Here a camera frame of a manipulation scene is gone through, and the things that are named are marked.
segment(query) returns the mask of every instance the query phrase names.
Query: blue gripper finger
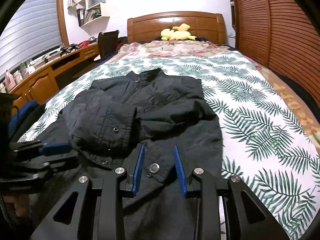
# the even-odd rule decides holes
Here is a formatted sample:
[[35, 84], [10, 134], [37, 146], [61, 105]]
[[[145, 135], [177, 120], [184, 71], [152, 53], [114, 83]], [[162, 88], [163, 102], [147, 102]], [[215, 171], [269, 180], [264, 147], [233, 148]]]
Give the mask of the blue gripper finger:
[[69, 143], [50, 144], [43, 146], [39, 149], [39, 153], [45, 156], [52, 156], [58, 154], [65, 154], [72, 150], [72, 146]]
[[140, 148], [139, 157], [137, 160], [137, 165], [133, 175], [132, 193], [134, 196], [136, 196], [137, 192], [139, 191], [141, 175], [142, 175], [142, 167], [144, 163], [144, 156], [145, 156], [145, 151], [144, 151], [144, 145], [142, 144]]
[[184, 173], [181, 158], [176, 145], [173, 148], [173, 155], [174, 155], [174, 162], [176, 166], [177, 176], [179, 180], [179, 188], [183, 196], [186, 197], [187, 196], [186, 175]]

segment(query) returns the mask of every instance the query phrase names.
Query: wooden desk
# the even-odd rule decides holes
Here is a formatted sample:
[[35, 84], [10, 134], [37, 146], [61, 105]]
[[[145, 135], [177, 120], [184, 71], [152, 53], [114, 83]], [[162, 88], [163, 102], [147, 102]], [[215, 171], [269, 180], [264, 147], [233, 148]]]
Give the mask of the wooden desk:
[[33, 99], [39, 104], [43, 104], [48, 98], [59, 91], [55, 79], [58, 75], [91, 57], [93, 61], [93, 57], [96, 57], [98, 54], [98, 44], [93, 43], [86, 48], [49, 61], [9, 91], [9, 93], [19, 95], [19, 98], [13, 104], [20, 108], [27, 101]]

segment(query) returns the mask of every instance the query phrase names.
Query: window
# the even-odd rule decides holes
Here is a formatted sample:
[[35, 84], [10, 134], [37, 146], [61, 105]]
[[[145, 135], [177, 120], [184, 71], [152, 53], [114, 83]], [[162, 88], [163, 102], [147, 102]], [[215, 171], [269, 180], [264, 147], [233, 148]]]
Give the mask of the window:
[[57, 0], [26, 0], [0, 36], [0, 75], [61, 44]]

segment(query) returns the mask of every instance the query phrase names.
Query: bed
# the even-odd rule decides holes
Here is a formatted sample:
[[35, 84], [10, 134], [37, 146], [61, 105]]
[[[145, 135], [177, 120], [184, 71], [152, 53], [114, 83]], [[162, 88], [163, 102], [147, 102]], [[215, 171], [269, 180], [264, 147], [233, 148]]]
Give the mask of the bed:
[[[210, 42], [154, 41], [161, 30], [182, 23]], [[53, 97], [20, 141], [35, 139], [94, 80], [159, 67], [168, 75], [201, 79], [222, 130], [222, 176], [240, 176], [289, 237], [299, 239], [320, 209], [320, 126], [306, 104], [268, 68], [223, 46], [221, 14], [183, 11], [131, 18], [128, 43]], [[225, 239], [222, 210], [220, 220]]]

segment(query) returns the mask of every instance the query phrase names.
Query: bottle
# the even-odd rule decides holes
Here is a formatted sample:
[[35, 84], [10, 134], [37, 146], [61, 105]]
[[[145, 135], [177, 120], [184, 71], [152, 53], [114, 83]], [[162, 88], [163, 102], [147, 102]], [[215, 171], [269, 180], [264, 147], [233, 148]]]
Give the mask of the bottle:
[[5, 93], [5, 85], [4, 83], [0, 83], [0, 93]]
[[8, 70], [5, 71], [4, 76], [5, 76], [4, 83], [7, 88], [7, 91], [9, 92], [11, 89], [15, 87], [16, 82], [14, 81], [14, 77]]
[[14, 74], [13, 74], [14, 80], [16, 81], [16, 84], [19, 84], [22, 81], [21, 78], [21, 74], [20, 71], [17, 70]]

